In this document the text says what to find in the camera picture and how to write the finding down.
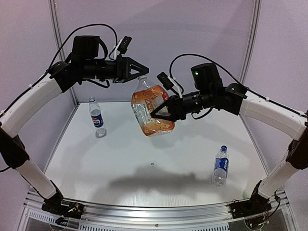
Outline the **orange label bottle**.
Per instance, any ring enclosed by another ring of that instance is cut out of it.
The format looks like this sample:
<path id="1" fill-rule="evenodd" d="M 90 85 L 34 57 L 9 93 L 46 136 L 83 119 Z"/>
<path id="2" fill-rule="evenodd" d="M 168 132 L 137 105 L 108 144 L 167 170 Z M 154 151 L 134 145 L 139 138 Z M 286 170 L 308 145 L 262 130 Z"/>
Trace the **orange label bottle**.
<path id="1" fill-rule="evenodd" d="M 169 95 L 146 75 L 138 77 L 137 80 L 138 85 L 130 105 L 142 132 L 147 137 L 171 133 L 175 128 L 174 122 L 151 117 L 151 112 L 163 104 Z"/>

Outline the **Pepsi bottle blue label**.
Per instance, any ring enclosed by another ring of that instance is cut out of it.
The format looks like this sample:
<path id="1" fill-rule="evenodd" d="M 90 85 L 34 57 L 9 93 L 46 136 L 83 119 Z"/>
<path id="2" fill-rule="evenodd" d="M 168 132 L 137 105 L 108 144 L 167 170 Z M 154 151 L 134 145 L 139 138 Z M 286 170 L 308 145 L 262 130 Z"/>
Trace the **Pepsi bottle blue label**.
<path id="1" fill-rule="evenodd" d="M 106 136 L 107 129 L 105 127 L 105 123 L 102 117 L 101 107 L 96 102 L 96 99 L 93 96 L 89 98 L 89 112 L 93 125 L 96 128 L 96 138 L 102 138 Z"/>

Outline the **clear bottle blue text label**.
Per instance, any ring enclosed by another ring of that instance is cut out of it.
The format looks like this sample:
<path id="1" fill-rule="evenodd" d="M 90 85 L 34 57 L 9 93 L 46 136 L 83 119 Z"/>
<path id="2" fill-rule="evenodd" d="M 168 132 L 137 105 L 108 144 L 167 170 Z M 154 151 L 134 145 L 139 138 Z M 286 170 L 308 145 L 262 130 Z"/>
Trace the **clear bottle blue text label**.
<path id="1" fill-rule="evenodd" d="M 229 153 L 227 146 L 222 145 L 215 155 L 214 170 L 211 175 L 211 183 L 216 187 L 226 184 L 229 169 Z"/>

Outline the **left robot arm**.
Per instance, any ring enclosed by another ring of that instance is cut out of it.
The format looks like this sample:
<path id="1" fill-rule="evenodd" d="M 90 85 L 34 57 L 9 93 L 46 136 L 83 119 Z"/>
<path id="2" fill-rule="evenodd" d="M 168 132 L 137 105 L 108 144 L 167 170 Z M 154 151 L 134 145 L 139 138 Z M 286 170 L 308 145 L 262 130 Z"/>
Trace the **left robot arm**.
<path id="1" fill-rule="evenodd" d="M 84 81 L 108 88 L 111 83 L 127 83 L 147 74 L 149 69 L 126 56 L 132 38 L 117 40 L 113 58 L 108 58 L 106 44 L 99 36 L 76 36 L 70 54 L 47 71 L 0 114 L 0 153 L 8 167 L 43 199 L 42 210 L 61 218 L 80 218 L 84 206 L 68 202 L 55 183 L 46 177 L 31 159 L 19 132 L 37 112 L 75 84 Z"/>

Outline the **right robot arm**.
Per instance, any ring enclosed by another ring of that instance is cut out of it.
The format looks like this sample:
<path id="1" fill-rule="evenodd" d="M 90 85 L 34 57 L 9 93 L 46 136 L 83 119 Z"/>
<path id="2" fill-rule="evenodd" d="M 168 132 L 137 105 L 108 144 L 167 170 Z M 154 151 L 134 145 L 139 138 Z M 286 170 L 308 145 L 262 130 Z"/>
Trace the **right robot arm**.
<path id="1" fill-rule="evenodd" d="M 223 86 L 215 62 L 191 68 L 196 92 L 181 91 L 151 112 L 151 117 L 172 122 L 203 109 L 224 110 L 257 120 L 283 133 L 286 150 L 283 159 L 254 187 L 249 199 L 229 204 L 233 218 L 243 218 L 271 209 L 270 198 L 295 173 L 308 167 L 308 115 L 262 96 L 241 83 Z"/>

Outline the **right corner aluminium post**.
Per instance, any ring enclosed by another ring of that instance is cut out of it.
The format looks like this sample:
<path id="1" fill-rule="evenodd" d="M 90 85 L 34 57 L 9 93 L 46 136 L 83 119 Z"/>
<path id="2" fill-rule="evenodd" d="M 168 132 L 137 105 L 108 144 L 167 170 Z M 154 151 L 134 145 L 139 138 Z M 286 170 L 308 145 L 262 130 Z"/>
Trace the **right corner aluminium post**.
<path id="1" fill-rule="evenodd" d="M 257 28 L 261 10 L 260 0 L 240 0 L 232 16 L 235 23 L 236 34 L 240 36 L 240 55 L 243 59 L 238 81 L 245 83 L 253 56 L 257 37 Z"/>

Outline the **aluminium table frame rail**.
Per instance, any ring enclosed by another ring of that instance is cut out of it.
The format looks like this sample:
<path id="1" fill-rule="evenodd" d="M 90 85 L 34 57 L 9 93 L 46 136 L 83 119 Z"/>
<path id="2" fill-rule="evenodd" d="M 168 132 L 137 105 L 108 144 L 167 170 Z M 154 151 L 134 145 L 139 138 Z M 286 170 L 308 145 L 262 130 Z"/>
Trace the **aluminium table frame rail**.
<path id="1" fill-rule="evenodd" d="M 62 216 L 42 210 L 43 199 L 29 191 L 17 231 L 295 231 L 284 191 L 272 197 L 271 210 L 248 217 L 234 217 L 240 201 L 180 207 L 136 207 L 104 205 L 65 199 L 63 209 L 83 205 L 80 212 Z"/>

